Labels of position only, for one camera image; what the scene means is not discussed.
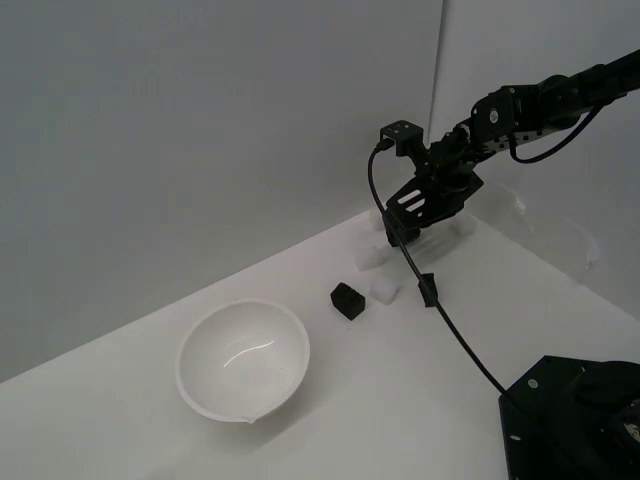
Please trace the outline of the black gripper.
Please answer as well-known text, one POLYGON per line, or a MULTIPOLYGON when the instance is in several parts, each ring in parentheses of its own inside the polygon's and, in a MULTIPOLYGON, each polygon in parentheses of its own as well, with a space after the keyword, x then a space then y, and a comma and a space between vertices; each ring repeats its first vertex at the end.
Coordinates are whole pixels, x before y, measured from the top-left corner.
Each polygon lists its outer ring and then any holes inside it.
POLYGON ((483 185, 475 168, 504 150, 506 129, 488 124, 459 123, 428 148, 427 173, 409 180, 386 202, 384 221, 392 247, 409 244, 420 231, 459 213, 483 185))

